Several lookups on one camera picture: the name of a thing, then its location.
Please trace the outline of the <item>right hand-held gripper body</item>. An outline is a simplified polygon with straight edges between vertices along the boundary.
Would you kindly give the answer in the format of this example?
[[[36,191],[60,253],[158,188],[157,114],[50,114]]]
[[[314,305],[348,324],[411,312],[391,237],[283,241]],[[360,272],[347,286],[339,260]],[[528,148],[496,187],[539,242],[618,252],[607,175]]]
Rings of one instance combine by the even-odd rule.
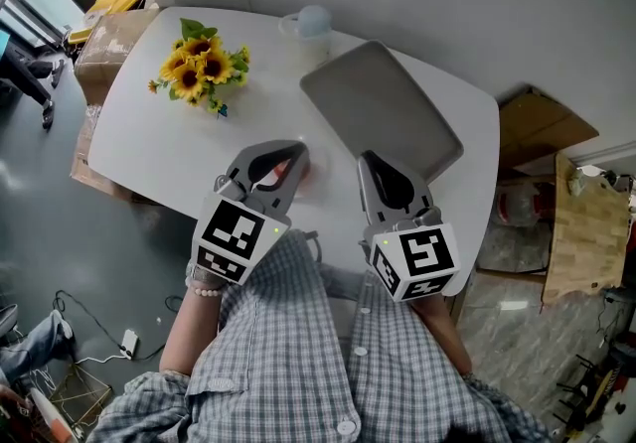
[[[361,247],[393,301],[439,294],[459,274],[455,234],[442,221],[440,208],[424,208],[401,218],[367,211],[366,217]]]

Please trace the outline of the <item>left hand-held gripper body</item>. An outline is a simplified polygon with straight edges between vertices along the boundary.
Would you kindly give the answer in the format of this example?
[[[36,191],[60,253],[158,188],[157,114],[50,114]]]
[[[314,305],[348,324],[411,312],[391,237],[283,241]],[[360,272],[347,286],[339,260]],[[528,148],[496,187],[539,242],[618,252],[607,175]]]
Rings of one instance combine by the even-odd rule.
[[[192,240],[195,267],[237,285],[246,283],[291,227],[291,171],[269,186],[248,183],[238,168],[216,179]]]

